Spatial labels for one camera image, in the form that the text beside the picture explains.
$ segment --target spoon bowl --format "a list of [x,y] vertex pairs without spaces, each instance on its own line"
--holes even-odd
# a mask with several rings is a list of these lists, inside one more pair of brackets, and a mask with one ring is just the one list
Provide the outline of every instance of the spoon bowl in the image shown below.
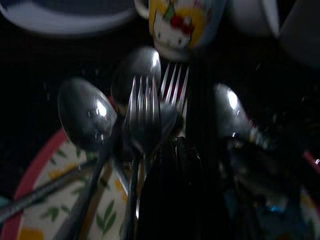
[[240,136],[248,140],[252,126],[238,96],[222,83],[215,85],[214,92],[219,137]]
[[80,235],[100,173],[109,158],[122,126],[106,96],[81,78],[66,81],[58,95],[62,126],[71,141],[85,150],[98,151],[89,182],[54,240],[76,240]]
[[117,119],[107,97],[82,78],[72,78],[61,86],[58,112],[69,139],[88,151],[99,149]]
[[128,104],[135,76],[154,78],[157,88],[160,87],[160,56],[154,48],[144,46],[132,51],[115,71],[111,85],[111,95],[118,104]]

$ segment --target white cup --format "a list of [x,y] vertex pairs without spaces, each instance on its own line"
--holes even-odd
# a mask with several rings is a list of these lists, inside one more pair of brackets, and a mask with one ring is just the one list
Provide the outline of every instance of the white cup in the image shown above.
[[297,0],[281,28],[277,0],[230,0],[227,12],[240,32],[274,36],[297,62],[320,68],[320,0]]
[[227,0],[134,0],[138,14],[149,19],[149,32],[158,52],[172,61],[186,61],[211,42]]

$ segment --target silver fork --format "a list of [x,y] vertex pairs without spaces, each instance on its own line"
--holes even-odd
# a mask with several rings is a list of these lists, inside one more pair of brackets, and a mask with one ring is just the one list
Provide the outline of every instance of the silver fork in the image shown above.
[[[128,109],[124,120],[125,128],[133,145],[143,154],[144,178],[146,178],[150,171],[152,154],[157,150],[161,141],[161,122],[155,79],[152,79],[151,87],[149,87],[148,78],[146,78],[145,82],[144,91],[144,81],[141,77],[137,94],[136,78],[133,79]],[[121,240],[134,239],[139,162],[138,157],[133,159]]]
[[176,76],[176,70],[177,70],[177,64],[174,65],[173,73],[171,76],[171,81],[168,87],[168,91],[166,92],[165,95],[165,90],[166,90],[166,85],[167,85],[167,79],[168,79],[168,74],[169,74],[169,69],[170,69],[170,63],[167,65],[163,81],[161,84],[161,98],[166,104],[171,104],[175,105],[177,112],[182,115],[184,111],[184,105],[185,105],[185,99],[186,99],[186,90],[187,90],[187,84],[188,84],[188,77],[189,77],[189,67],[186,70],[183,85],[182,85],[182,90],[181,94],[178,98],[178,90],[180,86],[180,77],[181,77],[181,70],[182,66],[180,65],[178,75],[175,81],[175,76]]

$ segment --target leaf pattern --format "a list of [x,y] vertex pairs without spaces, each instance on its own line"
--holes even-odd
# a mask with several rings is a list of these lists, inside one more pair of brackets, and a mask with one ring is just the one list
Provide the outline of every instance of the leaf pattern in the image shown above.
[[103,231],[105,228],[105,223],[102,220],[102,218],[100,217],[99,213],[96,214],[96,224],[98,225],[98,227]]
[[70,209],[66,206],[66,205],[61,205],[61,210],[64,211],[66,214],[69,214],[70,213]]
[[49,207],[46,212],[40,215],[40,218],[44,219],[47,217],[51,217],[51,222],[54,222],[59,214],[59,208],[52,206]]
[[79,177],[79,180],[82,181],[82,182],[84,182],[85,184],[88,183],[88,179],[87,179],[85,176],[80,176],[80,177]]
[[62,151],[61,149],[58,149],[58,151],[56,151],[56,154],[58,154],[59,156],[66,158],[67,155],[64,153],[64,151]]
[[112,216],[110,217],[109,221],[107,222],[106,226],[103,229],[103,235],[105,235],[112,227],[112,225],[114,224],[115,220],[116,220],[116,215],[117,213],[114,212],[112,214]]
[[122,232],[122,227],[124,226],[124,223],[121,224],[121,227],[119,229],[119,236],[121,235],[121,232]]
[[112,208],[114,207],[115,204],[115,200],[112,200],[112,202],[109,204],[109,206],[106,208],[105,213],[104,213],[104,217],[103,217],[103,221],[106,222],[107,218],[109,217],[109,215],[111,214]]
[[96,218],[95,218],[96,224],[98,225],[99,229],[102,231],[102,233],[103,233],[102,236],[104,236],[111,229],[113,224],[115,223],[117,213],[114,212],[111,215],[111,217],[109,217],[112,210],[113,210],[114,204],[115,204],[115,200],[112,200],[109,203],[108,207],[106,208],[106,210],[104,212],[103,219],[99,215],[99,213],[96,214]]
[[86,160],[90,161],[90,160],[95,159],[98,156],[98,154],[96,152],[86,151],[85,156],[86,156]]

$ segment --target ceramic dish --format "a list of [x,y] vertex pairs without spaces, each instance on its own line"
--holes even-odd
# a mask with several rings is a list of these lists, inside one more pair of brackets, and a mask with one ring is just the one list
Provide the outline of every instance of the ceramic dish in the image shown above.
[[320,206],[315,204],[304,187],[300,191],[300,210],[309,237],[305,239],[320,239]]
[[[32,191],[58,177],[80,163],[92,158],[74,146],[59,130],[39,152],[23,176],[15,198]],[[127,195],[118,178],[110,171],[100,177],[97,191],[91,201],[81,230],[81,240],[116,240],[125,216]],[[52,240],[77,197],[88,182],[89,174],[72,181],[61,190],[24,210],[7,221],[3,227],[3,240]]]
[[132,0],[0,0],[0,12],[22,29],[52,37],[112,30],[136,15]]

